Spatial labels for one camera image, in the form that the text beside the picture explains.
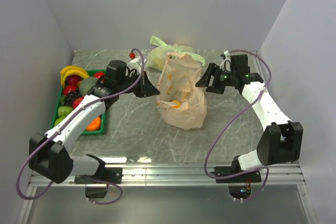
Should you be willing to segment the orange banana-print plastic bag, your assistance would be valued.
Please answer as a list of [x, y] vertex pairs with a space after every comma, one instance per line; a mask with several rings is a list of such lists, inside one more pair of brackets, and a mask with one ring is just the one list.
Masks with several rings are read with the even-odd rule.
[[156, 99], [158, 111], [167, 124], [184, 130], [202, 128], [207, 101], [204, 89], [195, 86], [201, 73], [201, 64], [189, 54], [167, 54]]

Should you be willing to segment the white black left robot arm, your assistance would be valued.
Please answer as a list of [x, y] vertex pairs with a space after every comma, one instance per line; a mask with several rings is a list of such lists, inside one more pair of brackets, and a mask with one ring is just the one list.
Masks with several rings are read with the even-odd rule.
[[159, 90], [149, 81], [146, 72], [131, 73], [127, 64], [112, 60], [105, 75], [92, 86], [81, 103], [58, 125], [44, 135], [36, 133], [30, 138], [29, 168], [56, 184], [69, 176], [86, 175], [93, 183], [105, 179], [105, 162], [93, 155], [70, 156], [75, 140], [89, 124], [104, 114], [119, 96], [133, 93], [138, 98], [159, 95]]

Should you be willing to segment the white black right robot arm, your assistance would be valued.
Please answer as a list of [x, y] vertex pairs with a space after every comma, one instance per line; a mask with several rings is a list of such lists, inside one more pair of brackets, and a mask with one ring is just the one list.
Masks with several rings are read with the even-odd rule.
[[244, 181], [250, 170], [299, 159], [303, 136], [301, 123], [293, 122], [281, 111], [266, 90], [262, 77], [250, 72], [247, 63], [232, 63], [230, 71], [211, 63], [196, 86], [217, 94], [223, 94], [226, 87], [235, 88], [249, 103], [262, 125], [264, 132], [257, 148], [238, 156], [233, 162], [231, 175], [235, 181]]

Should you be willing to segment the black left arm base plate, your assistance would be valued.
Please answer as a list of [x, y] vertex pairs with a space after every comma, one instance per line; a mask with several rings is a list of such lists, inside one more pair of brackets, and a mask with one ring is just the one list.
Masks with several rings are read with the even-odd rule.
[[94, 175], [80, 175], [75, 177], [75, 184], [106, 184], [107, 182], [120, 184], [122, 180], [123, 168], [105, 167]]

